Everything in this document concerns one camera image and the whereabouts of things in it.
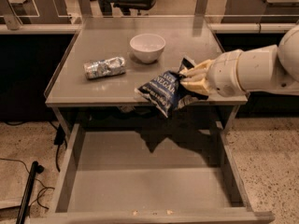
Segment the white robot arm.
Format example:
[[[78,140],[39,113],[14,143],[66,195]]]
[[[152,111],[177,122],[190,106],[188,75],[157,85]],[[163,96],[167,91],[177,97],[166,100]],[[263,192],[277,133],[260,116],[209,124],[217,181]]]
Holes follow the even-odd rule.
[[[181,72],[180,84],[202,95],[223,97],[264,91],[299,95],[299,26],[291,28],[278,45],[224,52]]]

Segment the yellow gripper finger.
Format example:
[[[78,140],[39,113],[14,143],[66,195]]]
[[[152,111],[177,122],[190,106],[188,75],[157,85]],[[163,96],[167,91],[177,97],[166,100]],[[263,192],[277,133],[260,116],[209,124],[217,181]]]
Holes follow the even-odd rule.
[[[213,60],[205,60],[191,69],[183,69],[180,73],[186,78],[204,78]]]
[[[199,81],[181,81],[180,84],[188,91],[205,96],[208,96],[213,91],[209,82],[205,78]]]

